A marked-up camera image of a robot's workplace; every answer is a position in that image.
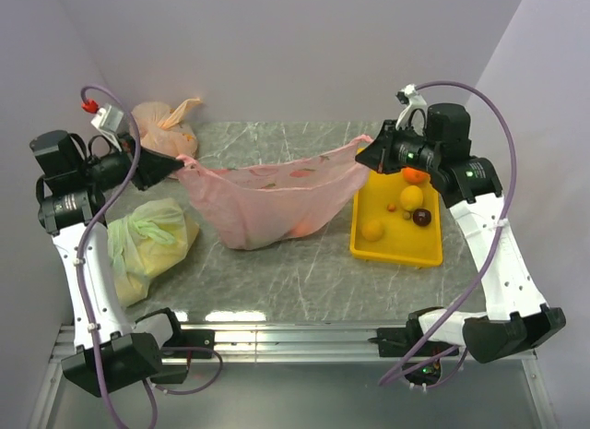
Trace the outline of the fake orange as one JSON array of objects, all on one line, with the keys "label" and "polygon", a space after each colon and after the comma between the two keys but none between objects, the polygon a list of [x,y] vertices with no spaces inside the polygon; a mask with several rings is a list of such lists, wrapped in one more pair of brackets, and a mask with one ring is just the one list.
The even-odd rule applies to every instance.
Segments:
[{"label": "fake orange", "polygon": [[429,180],[429,175],[423,171],[405,167],[401,171],[404,180],[411,185],[419,185]]}]

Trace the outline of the pink plastic bag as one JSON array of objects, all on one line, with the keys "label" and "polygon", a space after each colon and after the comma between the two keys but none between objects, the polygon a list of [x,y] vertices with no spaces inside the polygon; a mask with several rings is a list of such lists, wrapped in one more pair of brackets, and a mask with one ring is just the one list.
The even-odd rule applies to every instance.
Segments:
[{"label": "pink plastic bag", "polygon": [[189,201],[228,248],[254,250],[295,239],[299,223],[323,228],[365,185],[370,169],[357,163],[360,135],[320,155],[279,164],[210,169],[181,155],[176,173]]}]

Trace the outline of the fake red apple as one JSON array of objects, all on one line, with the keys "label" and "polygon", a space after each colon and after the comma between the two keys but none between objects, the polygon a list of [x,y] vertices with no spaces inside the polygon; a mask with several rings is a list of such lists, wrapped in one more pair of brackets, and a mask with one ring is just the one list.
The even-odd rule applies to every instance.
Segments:
[{"label": "fake red apple", "polygon": [[316,231],[317,227],[314,224],[301,222],[289,232],[289,235],[291,238],[301,238],[304,236],[308,236]]}]

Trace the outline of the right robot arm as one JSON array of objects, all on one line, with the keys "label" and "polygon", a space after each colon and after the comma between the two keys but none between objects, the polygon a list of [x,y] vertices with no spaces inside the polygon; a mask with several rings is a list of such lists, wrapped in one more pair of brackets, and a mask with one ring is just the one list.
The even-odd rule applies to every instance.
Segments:
[{"label": "right robot arm", "polygon": [[503,191],[490,160],[471,153],[470,124],[460,104],[408,103],[356,156],[379,174],[413,168],[430,177],[466,240],[478,270],[473,284],[485,295],[482,313],[461,312],[457,299],[409,315],[407,357],[440,341],[490,363],[535,349],[566,325],[563,310],[549,306],[534,283],[514,238],[507,218],[513,193]]}]

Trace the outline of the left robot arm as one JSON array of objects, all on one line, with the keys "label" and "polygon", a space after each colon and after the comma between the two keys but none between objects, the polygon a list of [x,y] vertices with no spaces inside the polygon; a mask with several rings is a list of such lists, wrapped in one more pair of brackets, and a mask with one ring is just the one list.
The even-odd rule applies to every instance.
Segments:
[{"label": "left robot arm", "polygon": [[145,190],[183,164],[137,147],[127,133],[109,144],[109,152],[97,157],[80,136],[64,130],[29,144],[42,170],[36,184],[39,222],[63,262],[74,311],[75,352],[61,361],[62,370],[95,397],[142,380],[181,384],[187,368],[167,367],[163,357],[210,359],[215,343],[214,331],[182,329],[169,308],[127,319],[108,255],[105,194],[128,183]]}]

